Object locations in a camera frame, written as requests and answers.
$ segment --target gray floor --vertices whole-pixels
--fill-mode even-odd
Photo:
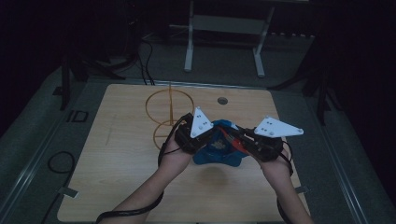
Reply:
[[[268,36],[262,54],[266,76],[258,78],[250,48],[204,41],[195,46],[192,71],[185,73],[186,45],[180,36],[174,39],[161,44],[155,36],[147,37],[153,43],[148,69],[157,84],[171,81],[255,89],[292,77],[312,41]],[[147,59],[148,45],[142,45],[141,54]],[[73,81],[72,101],[65,111],[59,110],[60,97],[52,95],[61,83],[60,71],[49,76],[0,140],[0,199],[4,205],[1,215],[9,214],[1,219],[5,223],[39,223],[44,217],[67,177],[51,172],[47,162],[59,151],[68,151],[78,159],[106,86],[116,82],[143,83],[137,65],[118,72],[127,77],[125,81],[91,73],[87,83]],[[395,208],[346,115],[330,105],[332,110],[325,113],[326,126],[320,126],[314,113],[317,98],[303,97],[303,85],[302,81],[272,94],[280,119],[305,130],[303,136],[290,137],[288,141],[294,149],[302,185],[309,188],[305,197],[313,219],[317,223],[396,223]],[[88,120],[67,122],[72,110],[89,112]],[[70,158],[63,155],[52,165],[67,170]],[[53,205],[47,223],[60,223],[56,218],[60,202],[61,199]]]

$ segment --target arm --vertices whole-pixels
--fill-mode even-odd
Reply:
[[[281,157],[274,161],[258,161],[262,173],[274,189],[279,203],[292,223],[314,223],[305,210],[290,178],[288,164]]]
[[[176,148],[179,148],[179,146],[175,142],[174,136],[172,136],[168,142],[165,153]],[[128,198],[114,208],[114,211],[134,210],[152,204],[161,195],[168,184],[186,169],[191,158],[192,155],[185,153],[182,150],[164,155],[161,165],[157,171]],[[105,218],[100,222],[100,224],[144,223],[148,214],[149,212],[133,217]]]

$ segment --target dark background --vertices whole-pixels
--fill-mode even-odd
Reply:
[[[0,1],[0,136],[61,65],[71,43],[105,61],[109,55],[134,54],[138,49],[141,27],[127,27],[125,20],[140,25],[144,21],[164,38],[169,23],[187,24],[189,1],[143,2]],[[276,4],[270,32],[316,36],[303,66],[331,68],[330,86],[395,203],[396,3]],[[211,12],[228,12],[222,8]]]

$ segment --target wooden board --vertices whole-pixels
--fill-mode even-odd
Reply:
[[[153,141],[158,122],[179,119],[200,106],[210,120],[227,119],[253,128],[264,116],[277,119],[269,91],[159,86],[110,85],[100,105],[69,188],[77,198],[64,197],[61,221],[94,221],[137,189],[157,168],[159,149]],[[147,99],[156,91],[158,94]],[[228,100],[218,103],[219,97]],[[171,126],[161,126],[166,136]],[[164,137],[156,137],[159,145]],[[292,176],[300,186],[297,172]],[[151,222],[248,222],[282,220],[276,195],[259,164],[245,157],[238,167],[193,161],[165,190]]]

